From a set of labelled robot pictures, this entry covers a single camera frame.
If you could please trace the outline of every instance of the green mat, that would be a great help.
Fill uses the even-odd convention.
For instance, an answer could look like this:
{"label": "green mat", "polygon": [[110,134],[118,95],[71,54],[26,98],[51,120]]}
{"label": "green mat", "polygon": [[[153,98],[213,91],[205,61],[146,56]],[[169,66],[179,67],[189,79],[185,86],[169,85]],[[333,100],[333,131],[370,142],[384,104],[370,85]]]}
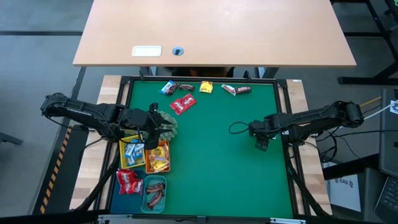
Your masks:
{"label": "green mat", "polygon": [[[153,102],[178,121],[170,142],[171,171],[163,215],[292,218],[280,136],[266,152],[254,147],[248,132],[232,135],[235,121],[248,123],[277,112],[274,87],[251,84],[249,94],[233,96],[214,83],[213,93],[177,90],[159,93],[166,82],[135,81],[130,108],[148,110]],[[197,103],[177,116],[169,104],[192,93]],[[244,129],[236,126],[234,131]]]}

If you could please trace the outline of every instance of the light wood tabletop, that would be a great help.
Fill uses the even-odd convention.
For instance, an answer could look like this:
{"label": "light wood tabletop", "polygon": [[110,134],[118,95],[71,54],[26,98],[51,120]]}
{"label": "light wood tabletop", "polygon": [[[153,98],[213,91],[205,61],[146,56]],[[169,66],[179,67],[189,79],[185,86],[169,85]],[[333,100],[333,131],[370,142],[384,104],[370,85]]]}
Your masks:
{"label": "light wood tabletop", "polygon": [[[101,91],[97,103],[115,103],[118,97],[119,84],[121,76],[117,75],[106,75],[103,80]],[[293,113],[308,110],[307,100],[305,98],[304,88],[301,80],[287,80],[288,92],[290,104]],[[125,104],[127,97],[128,86],[124,87],[123,97],[121,100],[122,104]],[[285,98],[282,87],[279,88],[280,102],[282,105],[282,111],[286,112]],[[89,133],[87,143],[93,142],[100,137],[96,133]],[[306,141],[316,145],[314,138],[308,138]],[[113,144],[113,150],[111,151],[111,158],[109,163],[113,160],[114,153],[116,151],[117,143]],[[104,152],[106,143],[99,142],[94,144],[84,151],[83,159],[80,164],[80,170],[76,180],[75,189],[73,191],[72,201],[70,203],[70,209],[77,208],[84,199],[94,189],[100,178],[101,166],[104,161]],[[300,157],[302,161],[303,174],[305,184],[315,200],[321,205],[321,207],[331,214],[331,207],[328,198],[328,194],[325,187],[325,180],[323,178],[323,172],[321,163],[319,160],[319,154],[316,148],[310,145],[300,146]],[[100,209],[105,209],[105,201],[108,193],[109,181],[105,185],[101,201],[99,204]],[[295,194],[297,199],[298,212],[304,214],[302,197],[300,189],[295,186]]]}
{"label": "light wood tabletop", "polygon": [[[133,57],[134,46],[162,47]],[[182,47],[181,56],[173,55]],[[329,0],[95,0],[73,61],[107,66],[353,67]]]}

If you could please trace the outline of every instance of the gray floor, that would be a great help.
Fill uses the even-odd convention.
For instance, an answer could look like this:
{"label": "gray floor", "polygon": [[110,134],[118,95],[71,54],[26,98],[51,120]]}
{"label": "gray floor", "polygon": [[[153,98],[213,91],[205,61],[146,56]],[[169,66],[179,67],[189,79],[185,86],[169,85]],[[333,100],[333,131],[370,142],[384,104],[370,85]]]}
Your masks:
{"label": "gray floor", "polygon": [[[92,0],[0,0],[0,30],[83,30],[91,3]],[[383,23],[394,25],[391,17],[382,15],[386,10],[383,1],[373,3]],[[344,31],[377,30],[363,4],[335,4],[334,9]],[[392,36],[397,42],[398,32]],[[39,108],[45,95],[70,94],[78,73],[72,61],[79,39],[0,36],[0,131],[24,140],[21,146],[0,147],[0,217],[30,213],[58,130],[56,124],[40,115]],[[350,38],[348,43],[358,64],[356,68],[281,68],[276,78],[303,80],[310,108],[336,100],[361,104],[380,96],[381,86],[341,86],[336,78],[370,77],[380,72],[393,62],[386,43],[382,39],[359,38]],[[244,70],[239,69],[236,74],[241,76]],[[137,71],[134,67],[88,68],[79,99],[95,103],[103,75],[137,75]],[[373,129],[379,129],[378,117],[367,120],[355,131]],[[359,156],[378,150],[377,134],[348,136],[347,140]],[[331,144],[325,141],[318,145],[325,150]],[[355,158],[339,141],[336,159]]]}

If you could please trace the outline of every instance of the food container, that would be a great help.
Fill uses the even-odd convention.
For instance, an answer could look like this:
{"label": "food container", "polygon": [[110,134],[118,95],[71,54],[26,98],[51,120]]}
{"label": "food container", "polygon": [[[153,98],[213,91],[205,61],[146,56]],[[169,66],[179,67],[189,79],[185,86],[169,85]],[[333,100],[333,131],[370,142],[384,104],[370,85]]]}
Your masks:
{"label": "food container", "polygon": [[[164,146],[164,145],[167,145],[168,148],[169,148],[169,167],[164,169],[164,170],[162,170],[162,171],[160,171],[159,173],[161,173],[161,172],[169,172],[170,169],[171,169],[171,165],[172,165],[172,161],[170,160],[170,144],[169,144],[169,141],[159,141],[159,146]],[[150,152],[145,153],[145,160],[148,161],[145,164],[145,172],[147,174],[155,174],[155,172],[150,169],[149,154],[150,154]]]}
{"label": "food container", "polygon": [[[163,197],[160,200],[159,203],[157,203],[154,206],[154,209],[151,210],[147,207],[147,202],[149,202],[156,193],[150,193],[150,194],[146,194],[145,189],[150,186],[150,185],[154,185],[154,184],[158,184],[158,183],[164,183],[165,185],[165,189],[163,189]],[[163,211],[164,206],[165,206],[165,202],[166,202],[166,190],[167,190],[167,183],[166,183],[166,178],[164,178],[163,176],[160,175],[149,175],[144,179],[144,188],[142,189],[142,205],[141,205],[141,211],[144,213],[160,213]]]}
{"label": "food container", "polygon": [[[129,136],[122,138],[123,141],[131,142],[133,139],[138,139],[138,134],[135,136]],[[120,164],[123,169],[128,169],[136,166],[141,166],[145,164],[145,150],[142,150],[142,159],[136,159],[136,164],[129,166],[128,160],[124,157],[126,143],[119,141],[119,151],[120,151]]]}

